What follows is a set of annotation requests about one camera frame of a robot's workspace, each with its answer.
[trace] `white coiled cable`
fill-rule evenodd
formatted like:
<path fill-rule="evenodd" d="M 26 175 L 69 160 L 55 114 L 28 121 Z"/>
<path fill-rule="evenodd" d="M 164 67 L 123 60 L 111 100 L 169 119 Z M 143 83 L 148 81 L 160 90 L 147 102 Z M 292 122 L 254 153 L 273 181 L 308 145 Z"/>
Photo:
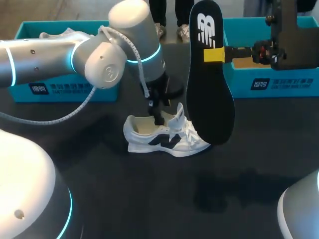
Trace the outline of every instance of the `white coiled cable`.
<path fill-rule="evenodd" d="M 0 112 L 0 117 L 7 119 L 7 120 L 10 120 L 10 121 L 13 121 L 13 122 L 32 124 L 32 125 L 51 125 L 51 124 L 61 123 L 65 120 L 68 120 L 71 117 L 75 116 L 77 113 L 79 113 L 88 104 L 88 102 L 92 98 L 95 90 L 96 90 L 96 88 L 93 87 L 91 92 L 89 93 L 88 97 L 84 100 L 84 102 L 78 108 L 76 108 L 73 112 L 71 112 L 67 116 L 64 116 L 64 117 L 59 118 L 59 119 L 49 120 L 49 121 L 35 121 L 35 120 L 28 120 L 28 119 L 20 119 L 20 118 L 14 117 L 14 116 L 7 115 L 7 114 L 2 113 L 2 112 Z"/>
<path fill-rule="evenodd" d="M 112 43 L 113 43 L 113 39 L 111 37 L 111 35 L 108 33 L 111 32 L 113 34 L 116 34 L 118 35 L 120 38 L 122 38 L 129 46 L 130 48 L 133 50 L 133 53 L 136 57 L 136 60 L 138 62 L 138 67 L 139 67 L 139 75 L 140 75 L 140 82 L 142 84 L 142 87 L 143 87 L 143 90 L 144 90 L 144 96 L 145 98 L 149 98 L 150 97 L 150 93 L 149 93 L 149 90 L 148 90 L 148 87 L 146 85 L 146 82 L 145 82 L 145 77 L 144 77 L 144 71 L 143 71 L 143 65 L 142 65 L 142 59 L 141 59 L 141 56 L 139 54 L 139 51 L 137 50 L 137 48 L 135 47 L 135 45 L 131 42 L 131 40 L 129 40 L 126 36 L 124 36 L 123 34 L 121 34 L 120 32 L 110 28 L 110 27 L 105 27 L 105 26 L 100 26 L 99 28 L 99 31 L 102 31 L 105 36 L 107 37 L 107 39 Z"/>
<path fill-rule="evenodd" d="M 140 81 L 141 81 L 141 84 L 142 84 L 142 87 L 143 87 L 143 90 L 144 90 L 144 96 L 146 98 L 148 98 L 150 96 L 149 94 L 149 91 L 148 91 L 148 88 L 146 86 L 146 82 L 145 82 L 145 78 L 144 78 L 144 72 L 143 72 L 143 65 L 142 65 L 142 60 L 141 60 L 141 57 L 140 57 L 140 54 L 137 50 L 137 48 L 135 47 L 135 45 L 126 37 L 124 36 L 123 34 L 121 34 L 120 32 L 110 28 L 110 27 L 104 27 L 104 26 L 101 26 L 99 31 L 103 31 L 104 34 L 106 35 L 106 37 L 109 39 L 109 41 L 112 43 L 112 38 L 111 36 L 109 35 L 108 31 L 118 35 L 120 38 L 122 38 L 126 43 L 128 43 L 128 45 L 131 47 L 131 49 L 133 50 L 134 54 L 135 54 L 135 57 L 137 59 L 137 62 L 138 62 L 138 67 L 139 67 L 139 74 L 140 74 Z M 90 99 L 92 98 L 93 94 L 95 93 L 96 91 L 96 87 L 93 87 L 91 92 L 89 93 L 89 95 L 87 96 L 87 98 L 84 100 L 84 102 L 78 107 L 76 108 L 73 112 L 71 112 L 70 114 L 64 116 L 64 117 L 61 117 L 59 119 L 55 119 L 55 120 L 49 120 L 49 121 L 36 121 L 36 120 L 28 120 L 28 119 L 21 119 L 21 118 L 17 118 L 17 117 L 14 117 L 14 116 L 10 116 L 10 115 L 7 115 L 5 113 L 2 113 L 0 112 L 0 117 L 1 118 L 4 118 L 6 120 L 10 120 L 10 121 L 13 121 L 13 122 L 18 122 L 18 123 L 24 123 L 24 124 L 31 124 L 31 125 L 52 125 L 52 124 L 57 124 L 57 123 L 61 123 L 65 120 L 68 120 L 70 119 L 71 117 L 75 116 L 77 113 L 79 113 L 87 104 L 88 102 L 90 101 Z"/>

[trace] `black insole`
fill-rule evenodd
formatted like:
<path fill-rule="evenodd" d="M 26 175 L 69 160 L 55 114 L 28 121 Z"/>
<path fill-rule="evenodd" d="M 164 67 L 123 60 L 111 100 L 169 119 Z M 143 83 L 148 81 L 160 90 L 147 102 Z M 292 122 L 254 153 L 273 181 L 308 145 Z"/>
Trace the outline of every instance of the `black insole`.
<path fill-rule="evenodd" d="M 234 100 L 224 78 L 223 62 L 204 62 L 204 49 L 224 45 L 223 16 L 218 4 L 212 0 L 196 3 L 190 13 L 189 30 L 189 117 L 203 140 L 212 145 L 224 144 L 234 128 Z"/>

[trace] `blue bin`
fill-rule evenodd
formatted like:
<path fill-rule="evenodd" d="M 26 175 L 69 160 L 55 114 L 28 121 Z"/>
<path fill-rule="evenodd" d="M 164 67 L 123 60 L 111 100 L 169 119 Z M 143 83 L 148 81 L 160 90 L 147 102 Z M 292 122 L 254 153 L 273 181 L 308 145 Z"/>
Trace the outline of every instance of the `blue bin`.
<path fill-rule="evenodd" d="M 313 17 L 298 17 L 299 27 L 318 27 Z M 252 47 L 270 39 L 271 28 L 264 17 L 225 18 L 224 44 Z M 275 71 L 271 68 L 235 68 L 224 65 L 225 78 L 235 98 L 319 96 L 319 68 Z"/>
<path fill-rule="evenodd" d="M 15 36 L 15 39 L 38 38 L 42 32 L 48 34 L 61 34 L 68 27 L 75 31 L 83 31 L 96 35 L 98 28 L 109 25 L 108 21 L 32 21 L 23 22 Z M 91 101 L 114 102 L 117 99 L 119 85 L 106 90 L 96 90 Z M 39 102 L 83 102 L 92 85 L 76 74 L 55 77 L 32 84 L 17 85 L 9 88 L 9 91 L 17 103 Z"/>

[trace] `black table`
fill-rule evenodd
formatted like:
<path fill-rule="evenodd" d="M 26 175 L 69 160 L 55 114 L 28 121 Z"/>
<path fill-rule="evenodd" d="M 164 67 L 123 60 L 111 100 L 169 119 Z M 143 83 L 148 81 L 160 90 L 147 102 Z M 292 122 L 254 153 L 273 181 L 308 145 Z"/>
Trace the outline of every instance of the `black table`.
<path fill-rule="evenodd" d="M 186 80 L 188 46 L 163 50 L 168 73 Z M 128 154 L 125 119 L 147 116 L 137 82 L 126 74 L 115 104 L 92 103 L 58 125 L 1 120 L 0 127 L 50 154 L 82 209 L 85 238 L 280 239 L 280 195 L 319 168 L 319 99 L 236 100 L 226 145 L 189 158 Z M 1 97 L 2 112 L 32 120 L 57 119 L 78 106 L 17 105 L 5 90 Z"/>

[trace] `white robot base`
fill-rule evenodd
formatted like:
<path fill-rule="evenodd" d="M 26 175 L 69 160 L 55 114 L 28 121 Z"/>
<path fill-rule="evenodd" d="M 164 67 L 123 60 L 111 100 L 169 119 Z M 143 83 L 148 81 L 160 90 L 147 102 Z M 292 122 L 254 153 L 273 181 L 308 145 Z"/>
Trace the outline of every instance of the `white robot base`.
<path fill-rule="evenodd" d="M 277 216 L 284 239 L 319 238 L 318 175 L 317 170 L 282 194 Z"/>
<path fill-rule="evenodd" d="M 80 239 L 71 192 L 36 143 L 0 130 L 0 238 Z"/>

